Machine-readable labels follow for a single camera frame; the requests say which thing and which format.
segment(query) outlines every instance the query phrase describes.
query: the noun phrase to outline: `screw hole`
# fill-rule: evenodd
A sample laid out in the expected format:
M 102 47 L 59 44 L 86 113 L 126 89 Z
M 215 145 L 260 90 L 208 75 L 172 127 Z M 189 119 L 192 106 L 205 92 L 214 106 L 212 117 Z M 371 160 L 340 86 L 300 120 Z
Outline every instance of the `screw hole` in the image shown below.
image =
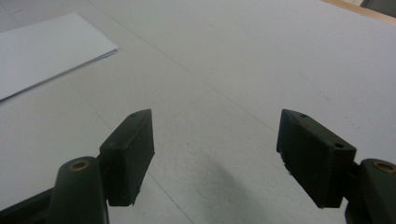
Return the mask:
M 340 143 L 335 143 L 334 144 L 336 147 L 338 147 L 338 148 L 343 148 L 344 147 L 344 145 L 342 145 L 342 144 L 340 144 Z
M 376 161 L 374 162 L 374 166 L 378 168 L 379 170 L 383 172 L 387 172 L 390 174 L 395 174 L 396 173 L 396 167 L 391 164 L 384 163 L 382 161 Z
M 89 161 L 75 161 L 73 164 L 70 165 L 69 170 L 72 172 L 77 172 L 84 170 L 90 165 Z

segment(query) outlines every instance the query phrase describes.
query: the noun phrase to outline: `white table surface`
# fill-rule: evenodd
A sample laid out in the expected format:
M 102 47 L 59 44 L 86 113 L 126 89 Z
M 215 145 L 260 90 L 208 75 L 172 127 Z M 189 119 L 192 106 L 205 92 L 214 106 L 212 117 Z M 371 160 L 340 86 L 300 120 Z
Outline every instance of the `white table surface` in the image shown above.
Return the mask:
M 394 25 L 319 0 L 0 0 L 0 31 L 71 12 L 120 51 L 0 102 L 0 209 L 146 108 L 157 154 L 111 223 L 345 223 L 346 203 L 317 209 L 284 169 L 282 108 L 346 139 L 357 162 L 396 162 Z

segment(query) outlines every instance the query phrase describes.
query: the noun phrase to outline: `black plastic part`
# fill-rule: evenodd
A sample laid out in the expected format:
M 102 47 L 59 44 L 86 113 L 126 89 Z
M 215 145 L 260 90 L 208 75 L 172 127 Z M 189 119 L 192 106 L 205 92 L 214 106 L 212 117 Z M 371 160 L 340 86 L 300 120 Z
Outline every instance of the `black plastic part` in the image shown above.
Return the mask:
M 107 224 L 99 162 L 81 157 L 61 166 L 53 188 L 48 224 Z
M 361 2 L 361 7 L 396 18 L 395 0 L 364 0 Z
M 375 162 L 388 164 L 393 173 L 375 167 Z M 396 223 L 396 166 L 387 161 L 367 159 L 361 162 L 359 186 L 373 223 Z
M 41 192 L 23 202 L 12 205 L 0 212 L 0 223 L 22 224 L 35 223 L 44 224 L 50 207 L 52 189 Z
M 345 215 L 347 224 L 373 224 L 367 210 L 358 210 L 351 203 L 347 205 Z
M 129 206 L 154 156 L 151 110 L 128 116 L 100 146 L 106 196 L 111 206 Z
M 276 151 L 317 207 L 339 207 L 356 148 L 305 114 L 282 110 Z

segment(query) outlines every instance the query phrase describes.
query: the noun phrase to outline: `white paper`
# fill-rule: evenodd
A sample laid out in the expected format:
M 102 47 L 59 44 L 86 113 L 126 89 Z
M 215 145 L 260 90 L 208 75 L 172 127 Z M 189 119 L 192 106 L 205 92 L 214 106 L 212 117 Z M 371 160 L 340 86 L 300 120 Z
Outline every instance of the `white paper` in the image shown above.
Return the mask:
M 76 13 L 4 32 L 0 34 L 0 100 L 116 50 Z

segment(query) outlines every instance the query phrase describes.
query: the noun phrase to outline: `paper sheet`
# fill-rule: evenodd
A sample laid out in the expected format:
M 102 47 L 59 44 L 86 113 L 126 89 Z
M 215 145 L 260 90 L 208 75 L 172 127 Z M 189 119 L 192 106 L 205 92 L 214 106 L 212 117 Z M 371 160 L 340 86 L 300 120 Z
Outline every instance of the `paper sheet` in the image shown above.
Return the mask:
M 116 50 L 76 13 L 4 32 L 0 34 L 0 101 Z

